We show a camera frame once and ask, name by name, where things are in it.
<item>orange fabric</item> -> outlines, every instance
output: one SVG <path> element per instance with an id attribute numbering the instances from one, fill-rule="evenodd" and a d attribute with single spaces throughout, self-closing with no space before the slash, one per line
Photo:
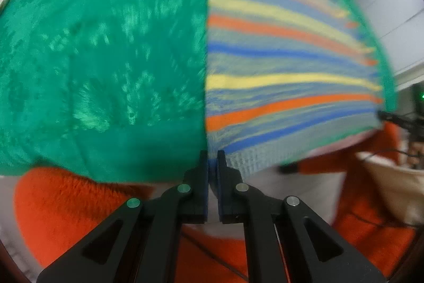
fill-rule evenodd
<path id="1" fill-rule="evenodd" d="M 226 126 L 244 123 L 258 116 L 287 111 L 289 109 L 300 107 L 342 101 L 371 101 L 374 103 L 381 103 L 382 100 L 369 94 L 332 94 L 287 99 L 269 103 L 256 108 L 243 109 L 241 111 L 209 116 L 206 118 L 206 130 L 218 131 Z"/>
<path id="2" fill-rule="evenodd" d="M 385 209 L 366 169 L 353 155 L 396 147 L 396 128 L 386 125 L 364 143 L 300 163 L 303 173 L 347 171 L 334 227 L 389 276 L 414 237 Z M 394 153 L 384 156 L 397 160 Z M 98 184 L 57 168 L 36 168 L 26 173 L 15 190 L 15 213 L 26 244 L 47 266 L 99 224 L 131 196 L 145 199 L 147 187 Z M 247 275 L 243 241 L 216 239 L 185 229 L 218 257 Z M 241 283 L 243 280 L 196 246 L 181 239 L 176 283 Z"/>
<path id="3" fill-rule="evenodd" d="M 387 211 L 377 186 L 355 152 L 397 148 L 398 138 L 398 128 L 387 123 L 383 131 L 362 143 L 299 164 L 300 171 L 306 174 L 347 172 L 333 227 L 386 277 L 410 246 L 415 230 L 402 227 Z M 396 152 L 379 155 L 399 162 Z"/>
<path id="4" fill-rule="evenodd" d="M 42 266 L 60 257 L 129 196 L 150 187 L 99 184 L 59 168 L 35 168 L 16 185 L 14 209 L 25 243 Z"/>
<path id="5" fill-rule="evenodd" d="M 35 168 L 15 190 L 20 231 L 34 257 L 46 267 L 130 197 L 146 199 L 151 187 L 99 184 L 58 168 Z M 247 275 L 244 241 L 215 239 L 188 227 L 215 255 Z M 176 283 L 242 283 L 243 279 L 181 238 Z"/>
<path id="6" fill-rule="evenodd" d="M 346 23 L 346 28 L 358 28 L 358 27 L 359 27 L 359 23 L 357 23 L 357 22 Z"/>
<path id="7" fill-rule="evenodd" d="M 375 62 L 369 58 L 363 58 L 359 51 L 347 47 L 341 43 L 332 41 L 327 38 L 323 38 L 322 36 L 303 32 L 298 29 L 288 28 L 288 27 L 280 27 L 274 26 L 272 24 L 265 23 L 257 23 L 242 19 L 235 19 L 232 17 L 210 14 L 208 17 L 208 26 L 217 27 L 217 28 L 225 28 L 229 30 L 237 30 L 239 32 L 247 33 L 247 34 L 255 34 L 255 35 L 268 35 L 268 36 L 276 36 L 282 38 L 291 38 L 299 41 L 303 41 L 306 43 L 313 44 L 315 46 L 321 46 L 325 49 L 329 49 L 331 51 L 335 51 L 338 53 L 346 54 L 351 57 L 356 57 L 358 60 L 365 65 L 374 65 Z"/>

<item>black cable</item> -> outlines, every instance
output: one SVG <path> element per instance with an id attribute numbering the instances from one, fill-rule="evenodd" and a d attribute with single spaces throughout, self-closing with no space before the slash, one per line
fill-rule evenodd
<path id="1" fill-rule="evenodd" d="M 382 223 L 382 224 L 374 223 L 374 222 L 371 222 L 371 221 L 368 221 L 368 220 L 362 218 L 361 216 L 357 215 L 356 213 L 354 213 L 352 211 L 349 212 L 349 214 L 351 214 L 352 216 L 354 216 L 355 218 L 357 218 L 361 222 L 368 223 L 368 224 L 371 224 L 371 225 L 379 227 L 379 228 L 406 228 L 406 227 L 414 228 L 414 229 L 418 228 L 416 226 L 412 226 L 410 224 L 403 223 L 401 221 L 393 221 L 392 223 Z"/>
<path id="2" fill-rule="evenodd" d="M 399 150 L 399 149 L 391 148 L 391 149 L 383 149 L 383 150 L 376 151 L 376 152 L 374 152 L 374 153 L 372 153 L 372 154 L 368 155 L 367 157 L 363 158 L 363 159 L 361 160 L 361 162 L 364 162 L 365 160 L 368 160 L 369 158 L 371 158 L 371 157 L 373 157 L 373 156 L 375 156 L 375 155 L 382 154 L 382 153 L 387 153 L 387 152 L 391 152 L 391 151 L 395 151 L 395 152 L 397 152 L 397 153 L 404 154 L 404 155 L 409 156 L 409 157 L 417 157 L 417 158 L 420 158 L 420 157 L 421 157 L 421 156 L 419 156 L 419 155 L 411 155 L 411 154 L 408 154 L 408 153 L 407 153 L 407 152 L 405 152 L 405 151 L 402 151 L 402 150 Z"/>
<path id="3" fill-rule="evenodd" d="M 410 116 L 411 114 L 414 114 L 414 113 L 415 113 L 415 111 L 412 111 L 412 112 L 408 112 L 408 113 L 402 114 L 402 116 Z"/>
<path id="4" fill-rule="evenodd" d="M 183 238 L 186 238 L 188 241 L 190 241 L 193 245 L 195 245 L 198 249 L 200 249 L 204 254 L 206 254 L 208 257 L 211 257 L 213 260 L 215 260 L 217 263 L 221 264 L 222 266 L 226 267 L 228 270 L 230 270 L 232 273 L 239 276 L 244 281 L 248 282 L 249 278 L 237 270 L 235 267 L 232 267 L 230 264 L 219 258 L 217 255 L 213 254 L 209 249 L 207 249 L 204 245 L 202 245 L 199 241 L 197 241 L 192 236 L 188 235 L 186 232 L 181 232 L 181 235 Z"/>

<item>silver screw head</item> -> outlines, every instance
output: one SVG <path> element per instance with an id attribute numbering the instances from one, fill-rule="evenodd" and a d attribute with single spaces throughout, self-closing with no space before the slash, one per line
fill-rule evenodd
<path id="1" fill-rule="evenodd" d="M 286 199 L 287 204 L 291 205 L 292 207 L 296 207 L 300 203 L 300 199 L 291 195 L 290 197 L 287 197 Z"/>
<path id="2" fill-rule="evenodd" d="M 239 192 L 246 192 L 249 189 L 249 185 L 241 182 L 236 185 L 236 190 Z"/>
<path id="3" fill-rule="evenodd" d="M 178 185 L 177 190 L 180 193 L 187 193 L 187 192 L 190 192 L 191 186 L 188 184 L 180 184 Z"/>

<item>green fabric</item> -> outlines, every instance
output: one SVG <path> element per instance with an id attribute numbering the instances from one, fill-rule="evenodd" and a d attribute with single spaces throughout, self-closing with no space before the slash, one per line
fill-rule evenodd
<path id="1" fill-rule="evenodd" d="M 355 4 L 354 0 L 337 0 L 341 2 L 344 7 L 347 7 L 351 12 L 351 19 L 360 23 L 360 30 L 364 35 L 363 41 L 369 46 L 377 47 L 376 52 L 373 53 L 374 58 L 379 62 L 379 71 L 381 76 L 381 85 L 383 86 L 382 97 L 384 98 L 384 106 L 387 112 L 393 112 L 397 109 L 397 93 L 396 86 L 393 78 L 393 71 L 387 55 L 381 43 L 375 37 L 370 25 L 364 19 L 363 14 Z"/>
<path id="2" fill-rule="evenodd" d="M 207 0 L 10 0 L 0 174 L 181 178 L 206 148 Z"/>

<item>blue stripe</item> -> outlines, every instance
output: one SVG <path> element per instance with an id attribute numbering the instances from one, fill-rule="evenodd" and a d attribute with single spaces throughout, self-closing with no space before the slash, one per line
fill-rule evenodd
<path id="1" fill-rule="evenodd" d="M 253 137 L 250 137 L 250 138 L 246 138 L 244 140 L 240 140 L 238 142 L 235 142 L 235 143 L 232 143 L 232 144 L 226 146 L 225 148 L 223 148 L 223 150 L 225 150 L 225 152 L 227 154 L 231 154 L 235 151 L 239 151 L 239 150 L 245 149 L 247 147 L 252 147 L 252 146 L 257 145 L 257 144 L 262 144 L 262 143 L 265 143 L 265 142 L 268 142 L 268 141 L 271 141 L 271 140 L 276 140 L 280 137 L 287 136 L 287 135 L 290 135 L 294 132 L 304 130 L 308 127 L 317 125 L 319 123 L 323 123 L 323 122 L 333 120 L 333 119 L 337 119 L 337 118 L 343 118 L 345 116 L 362 114 L 362 113 L 375 113 L 375 108 L 359 108 L 359 109 L 351 109 L 351 110 L 347 110 L 347 111 L 333 112 L 333 113 L 330 113 L 330 114 L 327 114 L 327 115 L 324 115 L 324 116 L 320 116 L 320 117 L 315 118 L 315 119 L 305 121 L 305 122 L 300 123 L 300 124 L 296 124 L 296 125 L 293 125 L 293 126 L 286 127 L 284 129 L 281 129 L 281 130 L 272 131 L 272 132 L 264 133 L 264 134 L 261 134 L 261 135 L 253 136 Z"/>
<path id="2" fill-rule="evenodd" d="M 298 41 L 296 39 L 285 37 L 280 38 L 276 36 L 265 36 L 262 34 L 248 34 L 239 32 L 236 29 L 220 29 L 220 28 L 208 28 L 209 41 L 219 41 L 229 45 L 243 42 L 245 46 L 251 48 L 263 48 L 268 47 L 272 49 L 284 48 L 287 50 L 300 50 L 306 52 L 322 53 L 324 55 L 340 57 L 340 52 L 337 50 L 332 51 L 321 46 L 316 46 L 313 43 L 304 41 Z M 374 58 L 374 55 L 369 54 L 368 57 Z"/>
<path id="3" fill-rule="evenodd" d="M 230 145 L 240 138 L 247 138 L 256 133 L 263 134 L 278 129 L 288 128 L 294 126 L 294 124 L 301 124 L 305 119 L 315 119 L 317 117 L 334 114 L 336 112 L 351 111 L 353 109 L 373 108 L 370 102 L 346 102 L 341 105 L 326 105 L 326 108 L 320 106 L 322 105 L 313 105 L 302 109 L 266 114 L 245 123 L 226 126 L 215 132 L 220 138 L 219 144 L 225 146 Z"/>
<path id="4" fill-rule="evenodd" d="M 228 53 L 208 55 L 208 69 L 215 75 L 256 76 L 269 74 L 305 74 L 327 73 L 330 75 L 349 76 L 375 81 L 370 74 L 375 71 L 368 67 L 345 66 L 346 64 L 329 64 L 317 60 L 292 58 L 246 58 Z"/>
<path id="5" fill-rule="evenodd" d="M 208 53 L 227 53 L 248 58 L 292 58 L 318 60 L 335 65 L 344 65 L 347 68 L 360 68 L 361 70 L 369 67 L 355 63 L 351 58 L 335 57 L 314 53 L 308 51 L 295 51 L 285 49 L 251 49 L 243 46 L 230 46 L 218 41 L 210 41 L 207 47 Z"/>
<path id="6" fill-rule="evenodd" d="M 335 19 L 334 17 L 327 15 L 313 7 L 310 7 L 306 4 L 298 2 L 297 0 L 251 0 L 253 2 L 261 2 L 268 5 L 276 5 L 283 9 L 294 11 L 308 17 L 311 17 L 317 21 L 323 22 L 333 28 L 345 32 L 349 35 L 356 35 L 357 30 L 347 28 L 344 24 L 344 20 Z"/>

